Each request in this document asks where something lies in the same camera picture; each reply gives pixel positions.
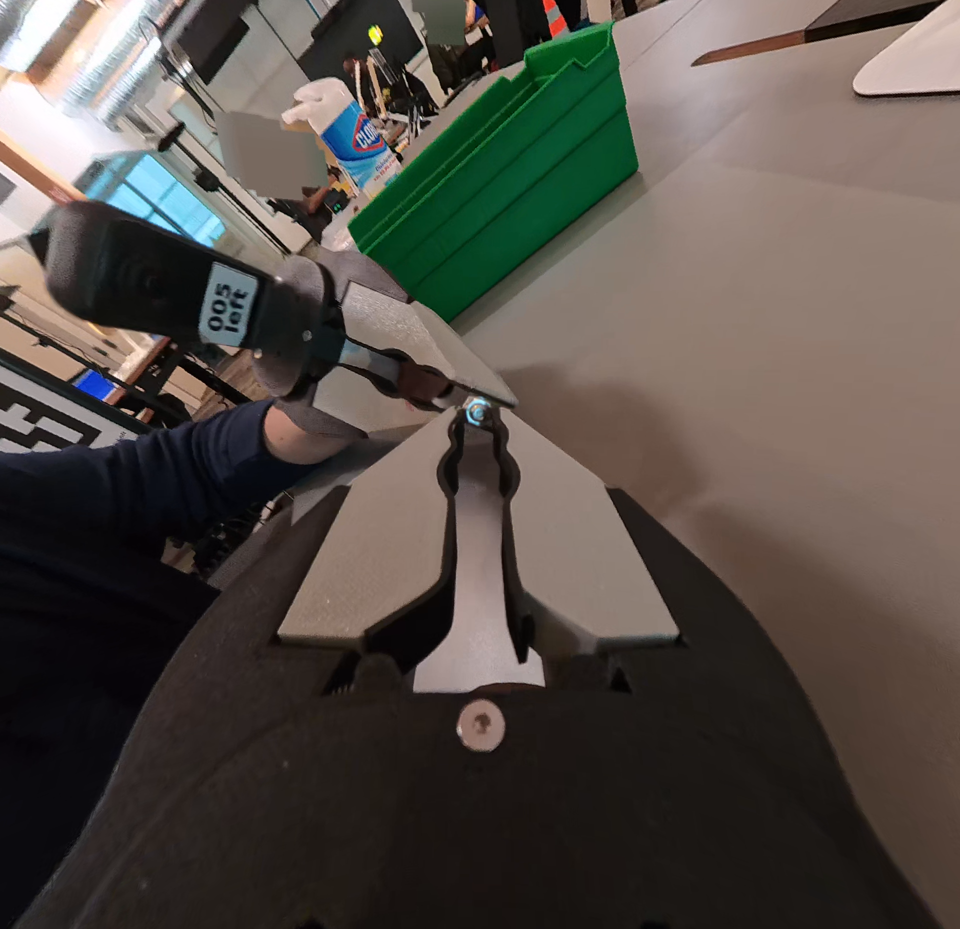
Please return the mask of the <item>person's left forearm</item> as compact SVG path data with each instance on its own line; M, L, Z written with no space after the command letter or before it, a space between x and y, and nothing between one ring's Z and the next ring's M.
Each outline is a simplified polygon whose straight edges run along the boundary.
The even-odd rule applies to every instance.
M362 432L264 400L94 448L2 455L2 541L158 554L292 488Z

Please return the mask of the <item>green plastic bin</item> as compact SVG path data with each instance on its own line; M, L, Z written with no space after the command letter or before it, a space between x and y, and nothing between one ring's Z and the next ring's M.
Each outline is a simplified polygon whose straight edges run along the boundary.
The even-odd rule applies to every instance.
M639 170L614 23L525 52L348 225L450 322Z

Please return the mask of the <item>person's torso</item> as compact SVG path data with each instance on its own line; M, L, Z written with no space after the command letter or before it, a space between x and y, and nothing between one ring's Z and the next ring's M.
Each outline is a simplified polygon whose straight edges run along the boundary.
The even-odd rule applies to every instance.
M71 851L138 714L218 591L150 559L2 547L1 916Z

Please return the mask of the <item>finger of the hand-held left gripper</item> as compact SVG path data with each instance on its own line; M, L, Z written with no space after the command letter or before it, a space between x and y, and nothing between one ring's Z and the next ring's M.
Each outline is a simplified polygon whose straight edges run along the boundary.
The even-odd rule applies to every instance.
M421 303L348 283L341 315L341 365L366 371L415 406L440 410L472 398L499 408L518 405L498 372Z
M344 347L336 361L313 354L311 378L312 409L378 440L420 429L470 395L462 383L396 348Z

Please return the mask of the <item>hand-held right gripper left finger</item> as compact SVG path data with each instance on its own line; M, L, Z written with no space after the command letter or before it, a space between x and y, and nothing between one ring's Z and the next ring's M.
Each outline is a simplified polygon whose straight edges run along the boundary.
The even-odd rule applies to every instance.
M344 489L277 630L283 644L390 657L403 674L450 632L456 564L450 476L463 416L448 408Z

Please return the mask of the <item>black wall screen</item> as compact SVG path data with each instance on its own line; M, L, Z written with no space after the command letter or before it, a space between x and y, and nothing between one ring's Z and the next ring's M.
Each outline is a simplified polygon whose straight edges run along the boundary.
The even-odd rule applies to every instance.
M392 70L410 63L425 43L400 0L338 0L316 23L297 64L313 82L346 81L346 55L364 60L378 49Z

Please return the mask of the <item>black white printed sign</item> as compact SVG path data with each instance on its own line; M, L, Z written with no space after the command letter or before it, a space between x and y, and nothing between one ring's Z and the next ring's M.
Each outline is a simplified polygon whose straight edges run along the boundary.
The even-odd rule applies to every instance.
M104 448L135 440L138 420L70 385L19 363L1 366L1 453L48 453L70 446Z

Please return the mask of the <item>black studio light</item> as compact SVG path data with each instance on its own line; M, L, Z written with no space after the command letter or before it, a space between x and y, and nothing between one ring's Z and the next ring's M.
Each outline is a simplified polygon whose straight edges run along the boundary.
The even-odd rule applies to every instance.
M210 84L249 32L243 16L258 0L205 0L174 43Z

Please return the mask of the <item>white document stand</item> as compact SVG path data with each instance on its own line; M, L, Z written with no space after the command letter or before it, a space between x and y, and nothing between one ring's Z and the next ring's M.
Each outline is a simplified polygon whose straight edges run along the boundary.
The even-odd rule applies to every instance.
M959 0L946 0L882 49L851 84L863 98L959 93Z

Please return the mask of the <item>disinfectant wipes canister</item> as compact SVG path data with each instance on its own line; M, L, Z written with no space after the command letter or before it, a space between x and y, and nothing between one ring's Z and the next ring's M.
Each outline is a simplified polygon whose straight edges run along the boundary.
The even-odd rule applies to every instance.
M326 77L294 91L284 123L305 123L333 156L353 188L372 200L402 170L397 155L341 79Z

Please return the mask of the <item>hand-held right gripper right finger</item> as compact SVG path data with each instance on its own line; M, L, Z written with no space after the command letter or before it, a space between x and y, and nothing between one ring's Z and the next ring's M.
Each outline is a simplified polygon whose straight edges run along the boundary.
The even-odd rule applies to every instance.
M678 624L603 480L509 409L494 413L491 431L518 661L674 643Z

